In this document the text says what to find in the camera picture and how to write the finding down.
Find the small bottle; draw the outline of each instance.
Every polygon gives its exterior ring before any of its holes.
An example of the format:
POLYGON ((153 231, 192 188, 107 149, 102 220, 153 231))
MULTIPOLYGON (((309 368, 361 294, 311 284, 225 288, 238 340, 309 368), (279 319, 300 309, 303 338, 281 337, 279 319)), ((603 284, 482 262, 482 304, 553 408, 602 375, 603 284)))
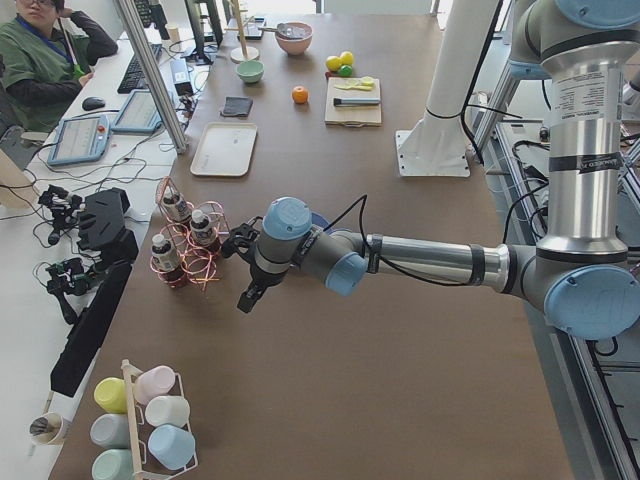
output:
POLYGON ((173 242, 161 233, 154 235, 152 242, 152 261, 162 279, 174 287, 184 285, 187 273, 182 268, 182 260, 173 242))
POLYGON ((165 190, 162 205, 171 221, 188 225, 191 220, 191 208, 180 192, 165 190))
POLYGON ((196 209, 191 213, 191 236, 197 245, 216 255, 220 252, 220 237, 211 225, 209 215, 196 209))

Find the glasses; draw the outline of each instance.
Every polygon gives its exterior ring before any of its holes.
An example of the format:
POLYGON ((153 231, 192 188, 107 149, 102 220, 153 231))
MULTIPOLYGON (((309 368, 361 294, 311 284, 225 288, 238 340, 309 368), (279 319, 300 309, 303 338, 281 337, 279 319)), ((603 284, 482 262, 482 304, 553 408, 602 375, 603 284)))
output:
POLYGON ((55 7, 55 3, 52 0, 18 0, 20 5, 24 5, 25 7, 30 7, 32 4, 37 3, 41 8, 53 8, 55 7))

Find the yellow cup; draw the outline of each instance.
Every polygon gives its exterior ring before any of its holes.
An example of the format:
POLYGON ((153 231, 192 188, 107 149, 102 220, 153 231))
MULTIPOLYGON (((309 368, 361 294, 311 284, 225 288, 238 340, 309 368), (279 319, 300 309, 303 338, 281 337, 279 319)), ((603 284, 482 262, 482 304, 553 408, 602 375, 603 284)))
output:
POLYGON ((93 391, 93 399, 107 413, 127 413, 127 396, 121 378, 102 380, 93 391))

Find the green shirt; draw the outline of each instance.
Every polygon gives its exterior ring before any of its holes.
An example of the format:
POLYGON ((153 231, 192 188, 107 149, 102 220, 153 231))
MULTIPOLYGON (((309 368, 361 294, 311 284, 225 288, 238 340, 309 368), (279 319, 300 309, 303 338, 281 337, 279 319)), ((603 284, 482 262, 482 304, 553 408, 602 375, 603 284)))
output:
MULTIPOLYGON (((60 32, 54 30, 53 38, 52 42, 64 52, 63 37, 60 32)), ((86 59, 87 43, 81 40, 83 39, 71 38, 71 43, 80 67, 85 72, 89 72, 91 70, 86 59)), ((3 63, 5 64, 4 77, 2 78, 2 85, 5 89, 21 80, 35 80, 45 83, 75 80, 73 65, 20 25, 16 19, 0 26, 0 55, 4 58, 3 63)), ((8 97, 23 126, 27 130, 38 132, 53 130, 71 105, 71 101, 64 100, 50 105, 30 107, 17 101, 11 95, 8 97)))

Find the bowl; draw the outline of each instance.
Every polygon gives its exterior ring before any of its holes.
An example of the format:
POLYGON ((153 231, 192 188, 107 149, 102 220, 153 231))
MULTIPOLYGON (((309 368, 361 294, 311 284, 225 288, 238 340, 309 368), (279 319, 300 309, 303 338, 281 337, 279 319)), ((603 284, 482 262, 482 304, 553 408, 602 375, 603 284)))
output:
POLYGON ((264 65, 258 60, 247 60, 238 64, 236 73, 244 83, 256 83, 264 74, 264 65))
POLYGON ((311 45, 311 39, 313 38, 313 29, 311 25, 307 25, 302 22, 287 22, 288 25, 293 27, 299 27, 305 30, 306 36, 304 38, 291 39, 275 32, 276 42, 281 49, 287 52, 289 55, 301 55, 305 52, 309 45, 311 45))

